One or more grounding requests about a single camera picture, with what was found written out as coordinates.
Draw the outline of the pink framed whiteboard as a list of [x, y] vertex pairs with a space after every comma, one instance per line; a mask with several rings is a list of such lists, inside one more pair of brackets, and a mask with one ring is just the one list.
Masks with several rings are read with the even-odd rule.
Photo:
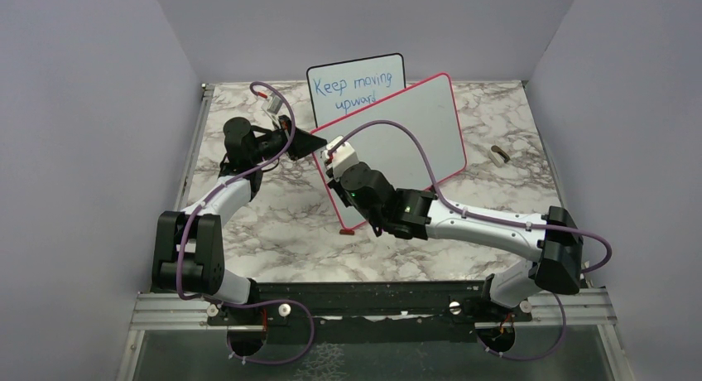
[[[312, 133], [332, 142], [375, 120], [389, 120], [407, 128], [427, 155], [438, 182], [457, 175], [467, 166], [452, 80], [445, 72], [315, 128]], [[380, 171], [394, 187], [430, 187], [421, 155], [401, 129], [386, 124], [373, 125], [351, 137], [349, 144], [361, 162]]]

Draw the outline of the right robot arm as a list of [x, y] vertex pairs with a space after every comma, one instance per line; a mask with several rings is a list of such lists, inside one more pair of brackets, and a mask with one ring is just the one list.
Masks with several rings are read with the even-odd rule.
[[448, 239], [497, 248], [520, 257], [508, 270], [491, 274], [478, 297], [478, 311], [496, 321], [541, 291], [574, 295], [580, 290], [583, 239], [570, 213], [551, 206], [544, 214], [520, 215], [444, 204], [430, 190], [395, 188], [364, 162], [325, 163], [328, 186], [380, 236]]

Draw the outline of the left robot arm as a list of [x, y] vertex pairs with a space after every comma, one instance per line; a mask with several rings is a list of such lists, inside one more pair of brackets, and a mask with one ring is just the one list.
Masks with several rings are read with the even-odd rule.
[[214, 187], [193, 205], [165, 211], [157, 221], [151, 270], [154, 287], [180, 293], [185, 299], [209, 297], [229, 302], [236, 321], [257, 319], [260, 301], [253, 281], [227, 270], [223, 227], [260, 190], [264, 168], [282, 155], [292, 161], [307, 157], [326, 140], [295, 128], [286, 115], [274, 129], [236, 117], [224, 124], [225, 156]]

